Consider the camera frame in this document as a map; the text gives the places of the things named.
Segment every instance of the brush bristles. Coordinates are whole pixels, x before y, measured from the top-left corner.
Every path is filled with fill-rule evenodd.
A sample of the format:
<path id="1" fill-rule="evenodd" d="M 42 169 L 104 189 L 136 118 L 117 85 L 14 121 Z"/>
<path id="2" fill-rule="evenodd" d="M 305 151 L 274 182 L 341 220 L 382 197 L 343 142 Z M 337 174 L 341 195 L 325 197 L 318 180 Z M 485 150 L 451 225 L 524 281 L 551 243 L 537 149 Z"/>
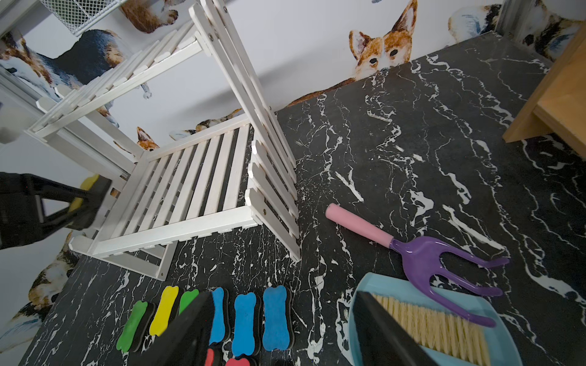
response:
<path id="1" fill-rule="evenodd" d="M 393 297 L 373 296 L 416 343 L 479 366 L 490 366 L 488 344 L 481 326 Z"/>

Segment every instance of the yellow bone-shaped eraser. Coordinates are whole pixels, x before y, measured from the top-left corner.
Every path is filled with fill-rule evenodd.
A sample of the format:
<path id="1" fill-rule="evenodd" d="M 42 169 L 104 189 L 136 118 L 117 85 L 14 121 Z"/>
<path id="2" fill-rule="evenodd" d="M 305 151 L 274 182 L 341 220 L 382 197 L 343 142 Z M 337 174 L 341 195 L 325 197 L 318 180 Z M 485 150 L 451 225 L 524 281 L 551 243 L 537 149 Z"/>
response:
<path id="1" fill-rule="evenodd" d="M 169 317 L 173 310 L 173 305 L 179 294 L 179 286 L 167 286 L 161 294 L 161 302 L 156 310 L 155 317 L 152 320 L 149 334 L 152 336 L 161 336 L 169 325 Z"/>

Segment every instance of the purple garden fork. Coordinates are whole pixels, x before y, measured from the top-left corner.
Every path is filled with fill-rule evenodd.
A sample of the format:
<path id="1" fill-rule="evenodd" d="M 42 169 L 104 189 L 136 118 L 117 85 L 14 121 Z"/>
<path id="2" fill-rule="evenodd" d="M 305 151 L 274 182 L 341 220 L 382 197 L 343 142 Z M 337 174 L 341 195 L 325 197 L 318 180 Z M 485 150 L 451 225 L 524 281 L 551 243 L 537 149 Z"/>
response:
<path id="1" fill-rule="evenodd" d="M 499 288 L 487 288 L 473 285 L 464 278 L 445 269 L 441 265 L 440 255 L 444 252 L 454 253 L 455 255 L 467 259 L 472 263 L 476 263 L 484 268 L 505 265 L 509 263 L 508 258 L 500 257 L 493 261 L 485 261 L 484 259 L 480 259 L 477 256 L 432 237 L 418 237 L 410 242 L 403 243 L 394 239 L 391 234 L 382 231 L 363 218 L 358 217 L 333 203 L 328 206 L 326 217 L 363 237 L 401 254 L 403 257 L 403 270 L 405 271 L 407 279 L 413 284 L 413 286 L 430 299 L 438 302 L 472 323 L 490 328 L 496 327 L 496 322 L 493 319 L 469 313 L 465 309 L 433 291 L 430 285 L 430 278 L 433 275 L 441 275 L 477 295 L 500 296 L 503 294 L 503 291 Z"/>

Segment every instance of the dog paw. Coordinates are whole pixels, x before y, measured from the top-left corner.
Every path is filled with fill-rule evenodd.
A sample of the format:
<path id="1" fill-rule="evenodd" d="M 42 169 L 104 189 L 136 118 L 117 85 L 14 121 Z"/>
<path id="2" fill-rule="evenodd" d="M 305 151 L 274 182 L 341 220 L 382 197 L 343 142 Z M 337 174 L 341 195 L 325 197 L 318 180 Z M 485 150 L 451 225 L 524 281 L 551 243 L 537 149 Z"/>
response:
<path id="1" fill-rule="evenodd" d="M 179 16 L 179 13 L 177 12 L 177 10 L 170 10 L 167 13 L 167 24 L 173 24 L 175 23 L 175 21 L 177 20 L 177 17 Z"/>

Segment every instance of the pink handle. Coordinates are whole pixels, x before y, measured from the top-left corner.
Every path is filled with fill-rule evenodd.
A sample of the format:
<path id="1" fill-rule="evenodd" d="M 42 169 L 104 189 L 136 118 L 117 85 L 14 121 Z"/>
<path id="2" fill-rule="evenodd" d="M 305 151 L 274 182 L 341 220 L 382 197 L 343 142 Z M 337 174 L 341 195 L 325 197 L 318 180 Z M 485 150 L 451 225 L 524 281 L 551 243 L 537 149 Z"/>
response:
<path id="1" fill-rule="evenodd" d="M 365 219 L 344 210 L 335 203 L 330 203 L 326 209 L 326 217 L 333 222 L 344 226 L 348 230 L 352 230 L 363 237 L 376 241 L 386 248 L 389 247 L 391 240 L 393 240 L 391 234 L 382 231 Z"/>

